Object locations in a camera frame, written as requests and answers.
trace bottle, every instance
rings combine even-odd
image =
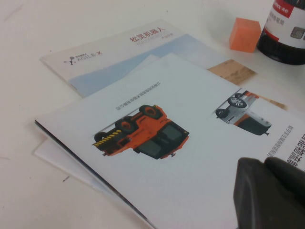
[[[305,64],[305,0],[275,0],[257,48],[276,61]]]

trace white desk surface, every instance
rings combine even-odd
[[[303,120],[305,67],[228,49],[235,17],[263,27],[273,0],[1,0],[0,222],[3,229],[147,228],[128,209],[32,155],[37,115],[80,97],[39,58],[165,19],[257,71],[248,89]]]

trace orange vehicle picture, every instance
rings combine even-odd
[[[115,122],[109,132],[94,136],[96,148],[104,156],[114,156],[129,148],[136,153],[146,154],[154,159],[164,159],[181,149],[189,138],[189,132],[167,118],[158,106],[143,105],[140,112]]]

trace orange eraser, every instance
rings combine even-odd
[[[261,33],[258,21],[236,18],[229,40],[230,49],[254,52]]]

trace printed image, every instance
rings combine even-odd
[[[143,105],[134,116],[116,121],[114,129],[97,133],[93,145],[103,151],[104,156],[114,156],[132,148],[138,154],[164,159],[175,156],[188,135],[189,132],[168,119],[160,107]]]
[[[271,123],[250,110],[250,106],[259,96],[249,91],[240,92],[241,90],[236,92],[216,109],[217,118],[255,135],[269,135],[267,131],[271,127]]]

